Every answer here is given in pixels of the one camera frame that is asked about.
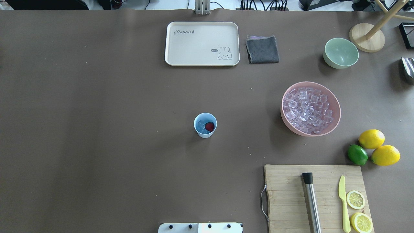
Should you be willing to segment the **small strawberry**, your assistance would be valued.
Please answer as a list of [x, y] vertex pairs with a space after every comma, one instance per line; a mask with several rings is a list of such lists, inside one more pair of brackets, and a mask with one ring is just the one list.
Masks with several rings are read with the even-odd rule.
[[215, 124], [214, 124], [213, 122], [207, 122], [207, 123], [205, 124], [205, 129], [206, 129], [208, 132], [213, 132], [213, 131], [214, 131], [214, 129], [215, 129]]

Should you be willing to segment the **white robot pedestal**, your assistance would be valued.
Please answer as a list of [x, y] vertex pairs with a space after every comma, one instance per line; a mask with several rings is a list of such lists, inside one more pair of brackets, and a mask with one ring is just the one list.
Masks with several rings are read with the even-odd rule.
[[201, 222], [201, 223], [164, 223], [158, 233], [243, 233], [242, 223]]

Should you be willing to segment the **wooden cutting board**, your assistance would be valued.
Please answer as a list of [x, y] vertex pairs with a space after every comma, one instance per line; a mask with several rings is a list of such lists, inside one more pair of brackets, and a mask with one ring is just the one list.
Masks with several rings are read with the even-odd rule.
[[368, 201], [359, 166], [265, 165], [267, 215], [270, 233], [311, 233], [311, 218], [302, 174], [311, 172], [323, 233], [343, 232], [343, 202], [338, 196], [340, 177], [346, 192], [356, 190]]

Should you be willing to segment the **yellow lemon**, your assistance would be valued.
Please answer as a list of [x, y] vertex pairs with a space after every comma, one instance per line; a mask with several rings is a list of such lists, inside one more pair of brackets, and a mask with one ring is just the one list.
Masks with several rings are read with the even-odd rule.
[[385, 142], [385, 135], [377, 129], [370, 129], [360, 134], [359, 144], [366, 149], [376, 149]]
[[392, 145], [380, 146], [372, 152], [371, 161], [379, 166], [389, 166], [400, 160], [399, 150]]

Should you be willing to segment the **blue plastic cup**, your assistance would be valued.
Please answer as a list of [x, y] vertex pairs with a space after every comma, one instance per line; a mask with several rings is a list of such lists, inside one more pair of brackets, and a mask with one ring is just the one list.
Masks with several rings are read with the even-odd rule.
[[197, 129], [197, 123], [198, 123], [198, 121], [200, 121], [200, 120], [203, 120], [203, 121], [205, 121], [206, 123], [207, 122], [213, 122], [214, 124], [215, 124], [215, 129], [214, 129], [214, 131], [216, 130], [216, 126], [217, 126], [217, 120], [216, 120], [216, 118], [215, 118], [215, 116], [214, 115], [212, 115], [212, 114], [210, 114], [210, 113], [200, 113], [199, 115], [197, 115], [196, 116], [196, 118], [195, 118], [195, 120], [194, 120], [194, 128], [195, 128], [195, 131], [197, 132], [197, 134], [200, 136], [200, 137], [202, 137], [202, 138], [209, 138], [213, 133], [214, 133], [214, 131], [213, 132], [208, 132], [208, 134], [201, 134], [199, 131], [198, 131], [198, 129]]

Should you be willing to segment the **beige plastic tray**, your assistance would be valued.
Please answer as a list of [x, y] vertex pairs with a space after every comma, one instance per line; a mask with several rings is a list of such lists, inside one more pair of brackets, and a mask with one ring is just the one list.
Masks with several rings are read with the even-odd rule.
[[234, 66], [240, 61], [234, 22], [171, 22], [165, 62], [177, 66]]

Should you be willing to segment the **pile of clear ice cubes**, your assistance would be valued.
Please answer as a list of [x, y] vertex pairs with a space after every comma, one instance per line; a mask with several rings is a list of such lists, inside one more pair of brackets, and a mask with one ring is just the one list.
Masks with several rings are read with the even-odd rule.
[[311, 86], [288, 90], [281, 101], [281, 110], [288, 125], [309, 135], [328, 131], [338, 119], [338, 110], [334, 109], [329, 93]]

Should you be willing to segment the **aluminium frame post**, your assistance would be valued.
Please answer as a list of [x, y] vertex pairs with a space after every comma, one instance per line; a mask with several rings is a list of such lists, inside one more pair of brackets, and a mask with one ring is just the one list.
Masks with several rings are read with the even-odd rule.
[[210, 1], [195, 0], [195, 15], [210, 15]]

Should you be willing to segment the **pink bowl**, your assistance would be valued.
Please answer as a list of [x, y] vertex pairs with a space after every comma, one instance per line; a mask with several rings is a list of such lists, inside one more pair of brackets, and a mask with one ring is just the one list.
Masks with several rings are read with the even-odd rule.
[[291, 85], [281, 101], [281, 117], [285, 125], [301, 136], [325, 136], [341, 119], [337, 97], [327, 87], [310, 81]]

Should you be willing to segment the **metal ice scoop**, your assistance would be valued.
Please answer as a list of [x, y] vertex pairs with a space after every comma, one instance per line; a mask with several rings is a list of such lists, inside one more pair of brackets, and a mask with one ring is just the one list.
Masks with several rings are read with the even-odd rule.
[[409, 85], [414, 85], [414, 59], [401, 58], [404, 79]]

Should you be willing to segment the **mint green bowl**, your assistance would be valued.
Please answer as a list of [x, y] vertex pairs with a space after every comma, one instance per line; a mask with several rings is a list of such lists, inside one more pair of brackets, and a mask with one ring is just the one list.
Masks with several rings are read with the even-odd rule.
[[323, 59], [330, 67], [343, 69], [358, 61], [359, 52], [351, 41], [344, 38], [332, 38], [325, 44]]

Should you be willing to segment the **yellow plastic knife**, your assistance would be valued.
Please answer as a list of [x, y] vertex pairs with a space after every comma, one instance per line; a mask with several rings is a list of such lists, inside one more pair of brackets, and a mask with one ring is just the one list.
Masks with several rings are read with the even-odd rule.
[[346, 200], [346, 190], [345, 190], [345, 176], [340, 177], [338, 184], [338, 196], [342, 201], [342, 219], [343, 219], [343, 231], [345, 233], [351, 232], [351, 224], [349, 220], [347, 200]]

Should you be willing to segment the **wooden cup tree stand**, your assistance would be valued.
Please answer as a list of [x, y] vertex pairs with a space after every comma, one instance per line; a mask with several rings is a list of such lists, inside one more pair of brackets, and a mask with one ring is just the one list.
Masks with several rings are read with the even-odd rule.
[[413, 17], [397, 15], [408, 0], [398, 0], [390, 9], [387, 9], [379, 0], [376, 0], [377, 6], [382, 9], [384, 15], [375, 24], [360, 23], [353, 26], [349, 32], [351, 42], [361, 51], [373, 53], [381, 50], [385, 44], [385, 36], [380, 30], [392, 17], [413, 21]]

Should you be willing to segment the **green lime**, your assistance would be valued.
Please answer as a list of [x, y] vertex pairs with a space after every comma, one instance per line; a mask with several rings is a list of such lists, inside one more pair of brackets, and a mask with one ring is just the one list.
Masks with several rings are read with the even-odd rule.
[[363, 166], [368, 161], [368, 154], [364, 148], [352, 144], [348, 147], [347, 156], [355, 165]]

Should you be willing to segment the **ice cube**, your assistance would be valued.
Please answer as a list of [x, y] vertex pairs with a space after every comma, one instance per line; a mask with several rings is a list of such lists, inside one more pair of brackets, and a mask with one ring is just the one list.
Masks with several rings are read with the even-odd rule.
[[203, 120], [198, 121], [197, 129], [201, 134], [208, 134], [208, 131], [205, 128], [206, 122]]

